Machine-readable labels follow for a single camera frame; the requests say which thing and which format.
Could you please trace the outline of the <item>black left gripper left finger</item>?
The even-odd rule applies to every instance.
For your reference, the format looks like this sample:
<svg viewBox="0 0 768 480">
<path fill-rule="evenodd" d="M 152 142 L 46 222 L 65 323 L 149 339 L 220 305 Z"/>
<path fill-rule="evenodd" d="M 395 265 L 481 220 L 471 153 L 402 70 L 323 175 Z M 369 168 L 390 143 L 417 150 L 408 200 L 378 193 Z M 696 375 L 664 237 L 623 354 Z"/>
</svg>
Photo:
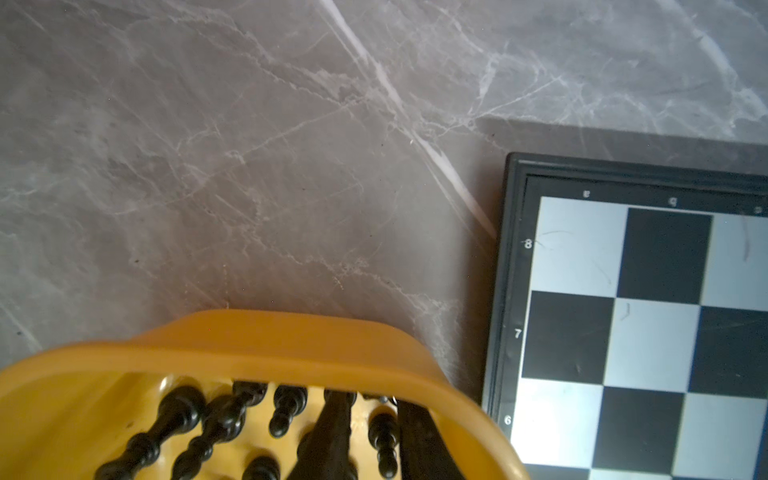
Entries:
<svg viewBox="0 0 768 480">
<path fill-rule="evenodd" d="M 325 404 L 288 479 L 346 479 L 351 409 L 357 394 L 328 391 Z"/>
</svg>

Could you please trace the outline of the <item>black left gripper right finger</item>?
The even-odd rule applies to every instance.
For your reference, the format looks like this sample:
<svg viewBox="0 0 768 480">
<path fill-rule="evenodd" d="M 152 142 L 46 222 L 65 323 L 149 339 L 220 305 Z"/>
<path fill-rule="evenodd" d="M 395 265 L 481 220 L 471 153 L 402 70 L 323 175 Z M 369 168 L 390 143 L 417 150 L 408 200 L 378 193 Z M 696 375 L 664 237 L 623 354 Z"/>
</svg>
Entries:
<svg viewBox="0 0 768 480">
<path fill-rule="evenodd" d="M 398 419 L 403 479 L 465 479 L 426 408 L 399 400 Z"/>
</svg>

